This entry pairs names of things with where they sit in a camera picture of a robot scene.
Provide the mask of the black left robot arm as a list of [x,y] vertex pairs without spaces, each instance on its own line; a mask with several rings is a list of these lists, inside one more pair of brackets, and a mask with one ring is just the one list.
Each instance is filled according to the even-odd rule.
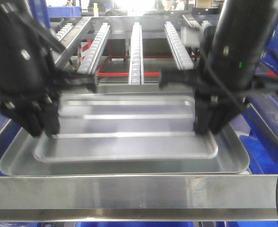
[[0,113],[30,135],[60,131],[61,92],[85,86],[94,75],[58,69],[53,52],[65,47],[30,14],[23,0],[0,0]]

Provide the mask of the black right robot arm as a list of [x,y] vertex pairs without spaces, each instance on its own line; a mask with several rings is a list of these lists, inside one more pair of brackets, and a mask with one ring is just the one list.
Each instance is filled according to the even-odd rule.
[[227,0],[217,24],[201,30],[197,68],[161,71],[160,87],[193,88],[195,133],[218,133],[246,111],[249,96],[278,95],[278,78],[256,74],[277,24],[278,0]]

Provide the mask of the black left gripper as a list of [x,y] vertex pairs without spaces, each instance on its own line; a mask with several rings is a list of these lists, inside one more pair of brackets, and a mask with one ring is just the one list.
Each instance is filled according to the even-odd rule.
[[86,87],[97,90],[97,78],[64,70],[46,73],[7,75],[0,79],[0,113],[24,128],[31,136],[47,136],[60,131],[58,111],[62,91]]

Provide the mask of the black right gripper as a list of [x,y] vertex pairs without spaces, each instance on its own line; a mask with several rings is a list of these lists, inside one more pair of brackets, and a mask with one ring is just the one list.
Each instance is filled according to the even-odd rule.
[[[240,100],[247,96],[258,94],[278,94],[278,79],[254,75],[247,88],[230,89],[222,81],[215,78],[213,83],[204,81],[197,69],[192,70],[162,70],[159,75],[159,88],[169,83],[184,84],[193,88],[195,101],[199,98],[207,102],[209,106],[227,104],[228,107],[244,111]],[[208,131],[217,134],[232,119],[240,114],[240,111],[196,111],[194,131],[204,135]]]

